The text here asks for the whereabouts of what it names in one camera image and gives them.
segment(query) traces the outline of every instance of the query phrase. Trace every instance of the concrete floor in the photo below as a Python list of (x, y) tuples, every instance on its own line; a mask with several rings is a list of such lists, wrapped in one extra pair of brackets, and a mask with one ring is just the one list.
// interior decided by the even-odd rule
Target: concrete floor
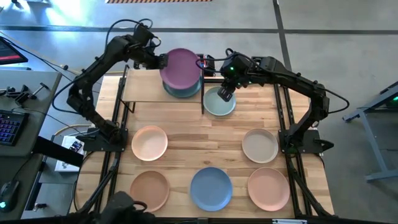
[[(156, 3), (156, 4), (104, 4), (101, 0), (53, 0), (44, 2), (21, 1), (19, 9), (10, 1), (0, 1), (4, 9), (0, 13), (0, 30), (30, 49), (50, 58), (58, 64), (68, 64), (75, 70), (87, 67), (94, 56), (104, 47), (104, 32), (86, 32), (76, 28), (74, 32), (26, 31), (29, 26), (110, 26), (118, 19), (151, 18), (156, 33), (162, 38), (158, 53), (176, 47), (185, 47), (194, 52), (223, 57), (224, 50), (231, 47), (247, 55), (271, 55), (286, 62), (282, 54), (277, 29), (281, 26), (275, 19), (272, 0), (214, 0), (203, 3)], [(326, 176), (335, 213), (344, 218), (398, 222), (398, 178), (366, 183), (364, 176), (379, 170), (376, 159), (366, 140), (359, 121), (346, 124), (341, 117), (364, 105), (380, 90), (397, 81), (398, 64), (398, 2), (395, 0), (279, 0), (280, 13), (285, 29), (295, 30), (339, 30), (338, 35), (286, 34), (290, 63), (295, 72), (318, 80), (350, 100), (348, 110), (320, 123), (323, 139), (335, 143), (325, 153)], [(120, 27), (131, 27), (120, 24)], [(209, 28), (207, 32), (185, 29), (178, 32), (167, 28)], [(351, 30), (365, 30), (361, 35), (349, 34)], [(374, 35), (372, 30), (387, 30), (386, 35)], [(45, 64), (30, 57), (29, 63), (17, 66), (34, 70), (51, 70)], [(121, 71), (123, 64), (111, 70)], [(60, 86), (67, 83), (63, 78)], [(64, 103), (66, 94), (57, 99)], [(331, 109), (343, 103), (331, 97)], [(52, 116), (68, 123), (84, 123), (75, 115), (58, 113), (51, 109)], [(41, 135), (50, 138), (61, 124), (47, 118)], [(387, 159), (396, 158), (396, 152), (389, 152)], [(398, 160), (389, 161), (397, 167)], [(70, 188), (62, 185), (45, 186), (60, 198), (39, 195), (42, 202), (51, 201), (53, 214), (66, 213), (70, 201)], [(63, 201), (60, 209), (59, 200)]]

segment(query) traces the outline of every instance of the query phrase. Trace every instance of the keyboard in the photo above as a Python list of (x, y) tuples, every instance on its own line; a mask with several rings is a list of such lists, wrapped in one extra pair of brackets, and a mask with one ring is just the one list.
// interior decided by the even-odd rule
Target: keyboard
[(0, 144), (15, 146), (29, 113), (0, 110)]

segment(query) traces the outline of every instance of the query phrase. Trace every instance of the blue plate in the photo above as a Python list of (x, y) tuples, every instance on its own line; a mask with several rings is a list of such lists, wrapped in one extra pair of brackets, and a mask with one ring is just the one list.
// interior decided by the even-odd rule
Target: blue plate
[(174, 89), (170, 86), (168, 86), (165, 82), (163, 82), (163, 87), (166, 90), (166, 92), (176, 98), (189, 98), (193, 95), (195, 95), (201, 87), (201, 78), (190, 88), (187, 88), (185, 90), (177, 90)]
[(225, 102), (217, 95), (217, 91), (220, 88), (221, 87), (218, 86), (209, 89), (203, 97), (203, 104), (209, 113), (216, 116), (225, 116), (230, 114), (235, 109), (236, 98), (234, 94), (228, 102)]
[(206, 167), (193, 177), (190, 194), (199, 208), (215, 212), (223, 209), (231, 200), (232, 183), (221, 169)]

